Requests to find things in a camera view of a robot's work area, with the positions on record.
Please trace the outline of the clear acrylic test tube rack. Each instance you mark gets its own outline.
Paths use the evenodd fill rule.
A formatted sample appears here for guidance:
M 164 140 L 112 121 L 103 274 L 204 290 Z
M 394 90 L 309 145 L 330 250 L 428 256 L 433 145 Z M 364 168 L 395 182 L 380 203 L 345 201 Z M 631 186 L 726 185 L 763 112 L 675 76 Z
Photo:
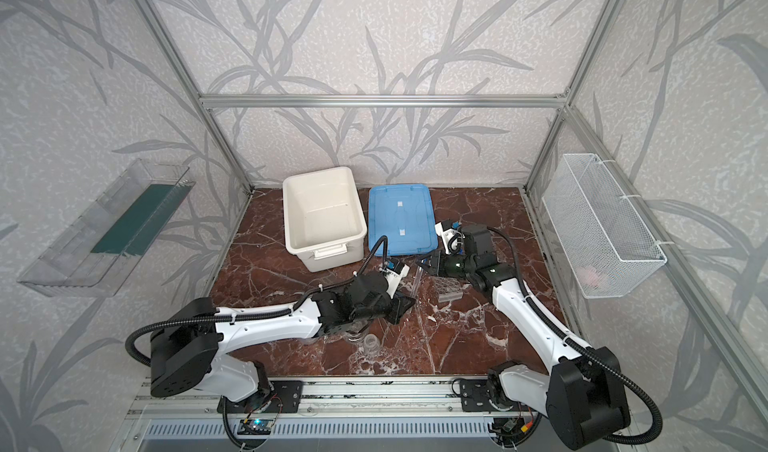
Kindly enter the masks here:
M 436 293 L 438 303 L 448 303 L 463 298 L 464 286 L 456 279 L 431 277 L 430 283 L 433 291 Z

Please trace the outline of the white plastic storage bin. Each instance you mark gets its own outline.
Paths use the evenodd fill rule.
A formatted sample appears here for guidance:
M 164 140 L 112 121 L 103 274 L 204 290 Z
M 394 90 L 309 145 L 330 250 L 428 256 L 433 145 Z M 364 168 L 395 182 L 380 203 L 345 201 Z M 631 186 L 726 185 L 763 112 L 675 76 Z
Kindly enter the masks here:
M 282 192 L 286 249 L 309 272 L 363 259 L 367 225 L 350 168 L 288 177 Z

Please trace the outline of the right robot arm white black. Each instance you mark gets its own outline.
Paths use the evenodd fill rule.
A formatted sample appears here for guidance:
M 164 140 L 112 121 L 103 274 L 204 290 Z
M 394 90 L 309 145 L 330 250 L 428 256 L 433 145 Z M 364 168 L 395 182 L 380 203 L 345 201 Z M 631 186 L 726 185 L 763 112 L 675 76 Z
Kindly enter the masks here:
M 508 363 L 488 373 L 489 397 L 497 407 L 522 403 L 550 422 L 561 442 L 578 450 L 598 440 L 644 445 L 657 439 L 663 417 L 654 400 L 624 375 L 606 347 L 593 348 L 565 326 L 527 285 L 519 256 L 499 261 L 486 225 L 442 221 L 440 249 L 420 257 L 429 275 L 469 283 L 503 313 L 533 347 L 546 370 Z

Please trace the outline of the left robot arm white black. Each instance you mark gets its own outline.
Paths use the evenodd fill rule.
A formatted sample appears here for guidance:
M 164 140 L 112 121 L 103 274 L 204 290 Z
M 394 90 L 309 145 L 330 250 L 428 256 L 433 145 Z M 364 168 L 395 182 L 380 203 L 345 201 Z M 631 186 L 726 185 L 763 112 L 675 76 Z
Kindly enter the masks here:
M 233 352 L 282 340 L 314 340 L 361 334 L 378 319 L 392 325 L 415 300 L 401 290 L 409 273 L 401 260 L 390 258 L 388 239 L 374 249 L 383 255 L 376 268 L 369 254 L 349 279 L 317 287 L 297 301 L 256 308 L 217 307 L 209 298 L 195 299 L 170 319 L 130 333 L 124 346 L 136 362 L 149 367 L 151 394 L 156 398 L 199 390 L 233 403 L 265 397 L 272 391 L 258 362 Z

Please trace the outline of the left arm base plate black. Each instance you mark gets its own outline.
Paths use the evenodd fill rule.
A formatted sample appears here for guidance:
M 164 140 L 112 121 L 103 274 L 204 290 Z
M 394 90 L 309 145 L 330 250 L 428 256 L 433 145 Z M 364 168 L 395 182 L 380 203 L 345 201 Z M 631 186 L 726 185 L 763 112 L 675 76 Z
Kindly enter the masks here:
M 227 413 L 272 413 L 294 414 L 298 412 L 304 382 L 300 380 L 277 380 L 271 382 L 270 392 L 257 392 L 241 402 L 229 402 Z

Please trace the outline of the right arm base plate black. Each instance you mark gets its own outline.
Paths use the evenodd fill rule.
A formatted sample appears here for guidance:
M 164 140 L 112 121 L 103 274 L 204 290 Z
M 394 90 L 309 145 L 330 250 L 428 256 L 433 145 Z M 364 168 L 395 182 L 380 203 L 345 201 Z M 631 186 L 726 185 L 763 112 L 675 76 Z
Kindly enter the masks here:
M 486 380 L 458 378 L 455 381 L 457 389 L 454 393 L 459 397 L 461 409 L 469 412 L 507 412 L 511 405 L 496 404 L 490 394 Z

